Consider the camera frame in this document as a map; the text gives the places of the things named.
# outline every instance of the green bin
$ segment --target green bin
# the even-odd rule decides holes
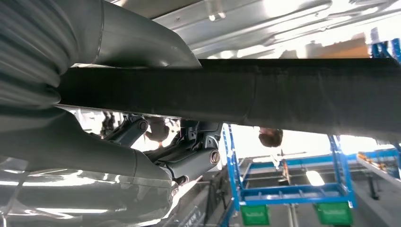
[[[241,206],[242,221],[245,226],[268,226],[269,207],[261,206]]]
[[[315,204],[322,225],[352,225],[351,209],[347,202]]]

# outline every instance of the black insulation wrap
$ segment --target black insulation wrap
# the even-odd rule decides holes
[[[0,13],[0,105],[58,103],[47,85],[59,85],[78,53],[62,10],[53,1],[5,0]]]
[[[70,69],[58,88],[61,104],[317,133],[399,136],[401,70],[394,60],[201,63],[199,70]]]

